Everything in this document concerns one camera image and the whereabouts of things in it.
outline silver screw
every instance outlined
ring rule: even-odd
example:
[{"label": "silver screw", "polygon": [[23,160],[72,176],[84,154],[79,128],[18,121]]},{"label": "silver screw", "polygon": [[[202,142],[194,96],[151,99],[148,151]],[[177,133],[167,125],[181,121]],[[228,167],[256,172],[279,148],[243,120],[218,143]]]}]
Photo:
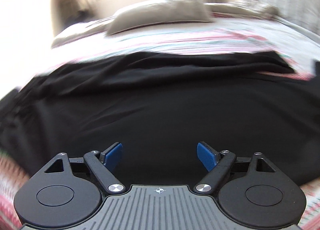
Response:
[{"label": "silver screw", "polygon": [[112,191],[112,192],[120,192],[123,191],[124,186],[122,186],[121,184],[112,184],[108,187],[108,190]]},{"label": "silver screw", "polygon": [[196,190],[200,192],[208,192],[211,190],[211,186],[208,184],[199,184],[196,186]]}]

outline blue gripper pad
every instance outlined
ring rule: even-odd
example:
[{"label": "blue gripper pad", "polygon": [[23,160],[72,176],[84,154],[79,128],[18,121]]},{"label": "blue gripper pad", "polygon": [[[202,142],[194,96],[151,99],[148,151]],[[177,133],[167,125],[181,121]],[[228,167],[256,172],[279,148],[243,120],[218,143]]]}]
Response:
[{"label": "blue gripper pad", "polygon": [[113,171],[122,158],[122,144],[119,143],[104,157],[103,165],[109,170]]},{"label": "blue gripper pad", "polygon": [[197,155],[208,171],[211,171],[217,165],[215,155],[201,143],[198,143]]}]

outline gray pillow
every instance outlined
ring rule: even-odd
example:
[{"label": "gray pillow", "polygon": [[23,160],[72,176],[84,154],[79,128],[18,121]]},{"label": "gray pillow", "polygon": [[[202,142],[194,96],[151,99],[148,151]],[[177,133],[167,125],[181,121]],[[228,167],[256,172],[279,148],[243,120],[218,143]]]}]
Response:
[{"label": "gray pillow", "polygon": [[203,0],[149,0],[119,9],[107,35],[148,25],[212,22]]}]

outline gray ribbed plate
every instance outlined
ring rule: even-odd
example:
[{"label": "gray ribbed plate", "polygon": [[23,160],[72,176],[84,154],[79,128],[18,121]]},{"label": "gray ribbed plate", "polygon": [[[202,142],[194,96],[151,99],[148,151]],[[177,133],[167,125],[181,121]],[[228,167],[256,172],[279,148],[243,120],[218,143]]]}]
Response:
[{"label": "gray ribbed plate", "polygon": [[[214,200],[187,186],[138,186],[109,196],[87,221],[69,230],[245,230],[227,218]],[[290,230],[299,229],[290,226]]]}]

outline black garment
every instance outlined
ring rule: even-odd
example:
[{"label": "black garment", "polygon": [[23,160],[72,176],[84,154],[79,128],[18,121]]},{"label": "black garment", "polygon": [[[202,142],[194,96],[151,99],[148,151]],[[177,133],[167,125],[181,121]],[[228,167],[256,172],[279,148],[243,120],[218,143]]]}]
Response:
[{"label": "black garment", "polygon": [[34,174],[59,152],[80,157],[119,141],[115,175],[127,186],[193,186],[206,174],[199,141],[238,156],[263,152],[297,184],[320,176],[319,79],[258,71],[293,72],[274,52],[67,64],[2,109],[1,147]]}]

